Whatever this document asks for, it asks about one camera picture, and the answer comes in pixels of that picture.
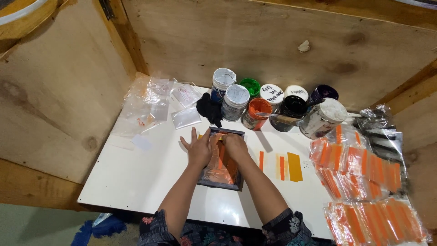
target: floral sleeve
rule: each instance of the floral sleeve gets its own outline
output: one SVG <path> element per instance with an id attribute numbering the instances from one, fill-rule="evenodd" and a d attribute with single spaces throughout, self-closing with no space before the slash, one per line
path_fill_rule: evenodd
<path id="1" fill-rule="evenodd" d="M 165 213 L 162 209 L 153 217 L 142 218 L 139 225 L 139 239 L 137 246 L 176 246 L 180 245 L 168 232 L 165 223 Z"/>
<path id="2" fill-rule="evenodd" d="M 317 245 L 311 238 L 311 231 L 303 222 L 303 215 L 294 214 L 287 208 L 276 218 L 262 227 L 267 238 L 267 246 L 312 246 Z"/>

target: green paint jar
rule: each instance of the green paint jar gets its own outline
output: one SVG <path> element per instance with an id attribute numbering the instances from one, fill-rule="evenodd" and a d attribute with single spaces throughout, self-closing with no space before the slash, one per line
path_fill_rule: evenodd
<path id="1" fill-rule="evenodd" d="M 250 95 L 250 100 L 252 100 L 255 97 L 258 97 L 260 94 L 260 83 L 258 81 L 251 79 L 251 78 L 245 78 L 242 79 L 240 82 L 240 85 L 244 86 L 248 91 Z"/>

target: person's left hand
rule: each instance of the person's left hand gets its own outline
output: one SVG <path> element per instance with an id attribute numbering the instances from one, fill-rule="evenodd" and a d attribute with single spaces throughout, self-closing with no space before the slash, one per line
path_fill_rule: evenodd
<path id="1" fill-rule="evenodd" d="M 205 134 L 197 140 L 196 128 L 191 130 L 191 144 L 188 144 L 183 137 L 180 141 L 188 150 L 188 166 L 193 166 L 202 170 L 211 161 L 212 146 L 209 143 L 209 134 L 211 129 L 208 128 Z"/>

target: hinge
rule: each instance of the hinge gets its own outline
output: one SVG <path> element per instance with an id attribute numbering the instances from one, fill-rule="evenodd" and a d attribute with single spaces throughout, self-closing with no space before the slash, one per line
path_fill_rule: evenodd
<path id="1" fill-rule="evenodd" d="M 112 12 L 110 0 L 99 0 L 100 6 L 102 6 L 103 12 L 105 13 L 106 19 L 115 18 L 114 12 Z"/>

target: orange paint jar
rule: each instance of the orange paint jar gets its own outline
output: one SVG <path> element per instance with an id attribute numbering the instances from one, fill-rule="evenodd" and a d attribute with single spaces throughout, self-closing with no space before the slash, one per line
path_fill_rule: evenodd
<path id="1" fill-rule="evenodd" d="M 243 115 L 243 125 L 248 129 L 259 131 L 264 125 L 268 117 L 262 117 L 256 115 L 256 113 L 272 113 L 272 106 L 266 100 L 262 98 L 255 98 L 249 103 L 246 112 Z"/>

